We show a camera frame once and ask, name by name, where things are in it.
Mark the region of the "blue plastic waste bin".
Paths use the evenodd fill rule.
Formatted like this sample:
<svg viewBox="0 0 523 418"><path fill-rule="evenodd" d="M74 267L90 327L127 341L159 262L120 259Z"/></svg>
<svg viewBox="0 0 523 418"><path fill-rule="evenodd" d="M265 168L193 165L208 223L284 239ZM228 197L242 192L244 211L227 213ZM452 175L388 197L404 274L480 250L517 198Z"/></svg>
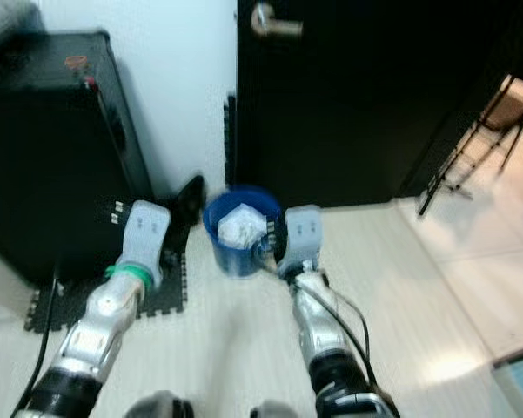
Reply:
<svg viewBox="0 0 523 418"><path fill-rule="evenodd" d="M218 238L218 222L241 204L261 212L265 220L276 220L282 213L282 207L272 193L257 185L231 185L206 204L202 211L202 224L211 240L218 267L229 276L249 276L260 270L254 262L252 244L236 248L227 246Z"/></svg>

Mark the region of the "black metal rack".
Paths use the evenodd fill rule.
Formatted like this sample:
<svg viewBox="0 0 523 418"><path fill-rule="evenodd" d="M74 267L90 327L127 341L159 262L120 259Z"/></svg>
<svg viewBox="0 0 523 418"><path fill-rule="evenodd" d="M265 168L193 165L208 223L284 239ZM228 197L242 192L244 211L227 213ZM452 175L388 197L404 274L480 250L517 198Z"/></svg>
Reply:
<svg viewBox="0 0 523 418"><path fill-rule="evenodd" d="M453 147L426 188L416 211L417 219L423 219L440 196L473 200L473 191L467 184L493 157L500 159L497 172L504 172L523 136L523 98L512 93L517 84L523 84L523 78L508 76Z"/></svg>

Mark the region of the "black foam floor mat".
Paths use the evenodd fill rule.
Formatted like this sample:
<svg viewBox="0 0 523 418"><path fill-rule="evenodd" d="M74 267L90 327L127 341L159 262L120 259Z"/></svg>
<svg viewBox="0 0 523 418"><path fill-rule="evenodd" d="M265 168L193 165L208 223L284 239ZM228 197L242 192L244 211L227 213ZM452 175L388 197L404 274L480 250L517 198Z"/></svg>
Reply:
<svg viewBox="0 0 523 418"><path fill-rule="evenodd" d="M82 282L75 282L75 276L61 271L59 279L70 283L57 283L57 296L49 287L36 290L23 330L42 334L45 330L59 331L71 326L84 315L86 300L91 291L106 281L106 273L86 276ZM139 319L181 314L188 303L188 262L183 259L174 268L163 268L163 282L160 289L146 295L138 308Z"/></svg>

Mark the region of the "robot leg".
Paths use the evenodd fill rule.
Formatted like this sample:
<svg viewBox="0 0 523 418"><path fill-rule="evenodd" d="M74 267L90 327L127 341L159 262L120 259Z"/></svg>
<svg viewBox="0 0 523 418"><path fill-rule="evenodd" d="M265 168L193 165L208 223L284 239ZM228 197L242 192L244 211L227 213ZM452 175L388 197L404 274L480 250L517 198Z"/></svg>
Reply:
<svg viewBox="0 0 523 418"><path fill-rule="evenodd" d="M284 402L264 401L250 410L249 418L300 418L300 415Z"/></svg>
<svg viewBox="0 0 523 418"><path fill-rule="evenodd" d="M189 401L165 390L139 399L125 418L194 418L194 411Z"/></svg>

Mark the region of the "black door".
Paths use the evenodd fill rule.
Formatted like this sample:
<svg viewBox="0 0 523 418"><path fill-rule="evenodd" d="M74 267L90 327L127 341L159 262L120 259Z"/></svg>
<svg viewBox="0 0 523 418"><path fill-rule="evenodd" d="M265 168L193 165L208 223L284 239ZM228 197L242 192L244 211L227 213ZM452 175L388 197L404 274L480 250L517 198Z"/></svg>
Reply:
<svg viewBox="0 0 523 418"><path fill-rule="evenodd" d="M260 38L256 3L304 24ZM523 58L523 0L237 0L225 182L285 207L417 196Z"/></svg>

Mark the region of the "robot right leg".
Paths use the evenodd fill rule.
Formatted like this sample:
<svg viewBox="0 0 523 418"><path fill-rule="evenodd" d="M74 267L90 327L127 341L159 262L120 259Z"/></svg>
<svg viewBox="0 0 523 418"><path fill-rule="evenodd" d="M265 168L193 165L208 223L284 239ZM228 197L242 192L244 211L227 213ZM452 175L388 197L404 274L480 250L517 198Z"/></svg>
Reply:
<svg viewBox="0 0 523 418"><path fill-rule="evenodd" d="M284 402L264 401L250 410L249 418L300 418L300 415Z"/></svg>

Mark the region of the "white crumpled paper waste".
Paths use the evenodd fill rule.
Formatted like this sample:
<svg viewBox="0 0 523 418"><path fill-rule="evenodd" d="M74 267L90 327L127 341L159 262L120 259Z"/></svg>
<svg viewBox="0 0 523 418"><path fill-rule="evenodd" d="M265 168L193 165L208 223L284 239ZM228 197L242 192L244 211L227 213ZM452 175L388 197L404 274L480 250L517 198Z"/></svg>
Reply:
<svg viewBox="0 0 523 418"><path fill-rule="evenodd" d="M251 248L268 231L268 220L262 212L246 204L238 204L217 223L218 242L230 248Z"/></svg>

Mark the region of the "robot left leg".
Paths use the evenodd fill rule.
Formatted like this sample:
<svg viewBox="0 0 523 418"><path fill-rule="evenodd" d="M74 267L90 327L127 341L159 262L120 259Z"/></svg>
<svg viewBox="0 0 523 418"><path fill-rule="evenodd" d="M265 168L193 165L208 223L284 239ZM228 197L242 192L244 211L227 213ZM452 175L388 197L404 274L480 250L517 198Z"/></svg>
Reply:
<svg viewBox="0 0 523 418"><path fill-rule="evenodd" d="M165 390L139 399L125 418L194 418L194 411L189 401Z"/></svg>

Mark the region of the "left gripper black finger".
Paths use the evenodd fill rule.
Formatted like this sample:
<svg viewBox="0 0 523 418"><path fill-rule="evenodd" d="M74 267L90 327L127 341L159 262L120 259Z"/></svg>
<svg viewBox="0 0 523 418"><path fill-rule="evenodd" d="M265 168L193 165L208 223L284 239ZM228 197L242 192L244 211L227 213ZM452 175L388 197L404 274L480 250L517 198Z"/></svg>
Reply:
<svg viewBox="0 0 523 418"><path fill-rule="evenodd" d="M197 174L175 195L175 219L200 219L206 201L205 176Z"/></svg>

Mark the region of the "grey cushion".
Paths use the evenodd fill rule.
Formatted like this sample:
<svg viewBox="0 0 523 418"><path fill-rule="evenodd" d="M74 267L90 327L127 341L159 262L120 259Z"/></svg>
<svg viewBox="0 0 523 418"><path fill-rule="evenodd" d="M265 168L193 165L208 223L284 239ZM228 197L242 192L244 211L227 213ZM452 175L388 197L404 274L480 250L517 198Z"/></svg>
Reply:
<svg viewBox="0 0 523 418"><path fill-rule="evenodd" d="M0 0L0 44L25 27L36 11L31 0Z"/></svg>

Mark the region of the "black cabinet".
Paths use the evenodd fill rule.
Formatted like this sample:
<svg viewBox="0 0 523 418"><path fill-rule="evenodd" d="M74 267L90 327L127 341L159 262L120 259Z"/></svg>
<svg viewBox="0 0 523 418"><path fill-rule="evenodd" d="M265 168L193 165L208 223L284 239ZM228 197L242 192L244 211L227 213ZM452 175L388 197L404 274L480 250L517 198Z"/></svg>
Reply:
<svg viewBox="0 0 523 418"><path fill-rule="evenodd" d="M0 258L23 281L98 274L121 247L111 211L153 195L109 32L0 44Z"/></svg>

